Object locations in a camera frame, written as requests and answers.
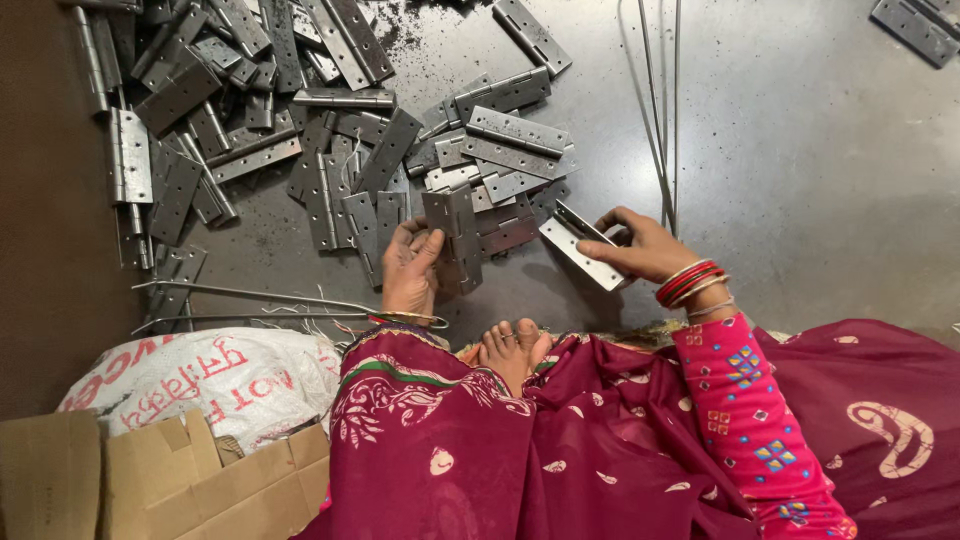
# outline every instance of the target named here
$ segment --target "brown wall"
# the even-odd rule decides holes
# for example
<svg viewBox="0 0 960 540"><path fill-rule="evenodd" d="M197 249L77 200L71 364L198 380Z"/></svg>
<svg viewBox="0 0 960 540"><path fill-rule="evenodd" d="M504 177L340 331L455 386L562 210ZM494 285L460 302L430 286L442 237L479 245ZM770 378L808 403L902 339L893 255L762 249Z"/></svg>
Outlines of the brown wall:
<svg viewBox="0 0 960 540"><path fill-rule="evenodd" d="M0 14L0 420L52 411L141 317L73 19L52 0L14 4Z"/></svg>

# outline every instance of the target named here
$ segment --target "red bangle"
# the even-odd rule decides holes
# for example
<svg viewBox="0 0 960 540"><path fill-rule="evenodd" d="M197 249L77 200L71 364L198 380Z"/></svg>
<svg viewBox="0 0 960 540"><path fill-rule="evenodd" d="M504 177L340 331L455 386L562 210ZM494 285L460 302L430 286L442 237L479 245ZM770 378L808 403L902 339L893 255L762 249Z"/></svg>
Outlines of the red bangle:
<svg viewBox="0 0 960 540"><path fill-rule="evenodd" d="M663 286L661 286L660 289L658 289L656 294L657 301L663 304L663 301L668 296L671 296L671 293L674 290L676 290L679 286L682 286L691 277L696 276L697 274L703 272L704 270L709 270L712 268L718 268L718 266L712 260L705 260L701 263L691 266L686 270L683 270L681 274L673 277L672 279L670 279L670 281L664 283Z"/></svg>
<svg viewBox="0 0 960 540"><path fill-rule="evenodd" d="M710 268L709 270L705 271L701 275L696 276L695 278L689 280L689 282L684 283L684 285L678 288L676 291L673 291L670 294L669 299L667 299L665 302L661 302L660 305L664 307L670 307L676 301L676 299L683 296L686 291L692 289L694 286L696 286L697 283L702 282L703 280L706 280L707 278L711 278L713 276L723 276L725 273L726 272L724 271L724 269L720 268L719 266Z"/></svg>

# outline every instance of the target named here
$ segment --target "woman's left hand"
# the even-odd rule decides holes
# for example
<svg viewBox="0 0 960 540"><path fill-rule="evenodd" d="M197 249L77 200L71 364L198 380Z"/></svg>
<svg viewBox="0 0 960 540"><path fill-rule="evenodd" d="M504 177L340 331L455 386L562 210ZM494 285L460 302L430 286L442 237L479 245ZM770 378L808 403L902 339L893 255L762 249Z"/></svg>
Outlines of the woman's left hand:
<svg viewBox="0 0 960 540"><path fill-rule="evenodd" d="M426 229L426 218L419 216L394 231L383 254L384 311L433 315L438 287L433 263L444 246L444 232L427 234Z"/></svg>

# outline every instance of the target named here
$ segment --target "printed fabric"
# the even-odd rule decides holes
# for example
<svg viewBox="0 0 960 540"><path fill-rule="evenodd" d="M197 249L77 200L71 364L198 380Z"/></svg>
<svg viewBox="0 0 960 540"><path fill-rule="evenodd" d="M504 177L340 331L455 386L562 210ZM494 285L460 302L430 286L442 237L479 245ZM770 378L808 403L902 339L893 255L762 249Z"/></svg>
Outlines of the printed fabric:
<svg viewBox="0 0 960 540"><path fill-rule="evenodd" d="M876 321L781 344L739 315L675 341L566 335L515 398L426 333L368 332L298 538L955 536L957 353Z"/></svg>

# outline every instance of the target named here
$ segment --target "bare foot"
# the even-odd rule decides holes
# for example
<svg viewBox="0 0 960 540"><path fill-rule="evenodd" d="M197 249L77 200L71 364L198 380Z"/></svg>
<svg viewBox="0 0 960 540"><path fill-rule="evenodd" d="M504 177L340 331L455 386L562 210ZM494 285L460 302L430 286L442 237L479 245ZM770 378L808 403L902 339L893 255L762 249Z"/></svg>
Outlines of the bare foot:
<svg viewBox="0 0 960 540"><path fill-rule="evenodd" d="M550 349L550 335L539 336L537 325L530 319L521 319L518 335L507 321L490 328L483 334L480 348L480 365L493 369L510 388L514 397L523 395L523 381L533 373L533 367Z"/></svg>
<svg viewBox="0 0 960 540"><path fill-rule="evenodd" d="M520 350L526 351L530 373L537 369L537 364L553 348L553 339L549 332L540 333L537 323L530 319L520 319L516 323L516 339Z"/></svg>

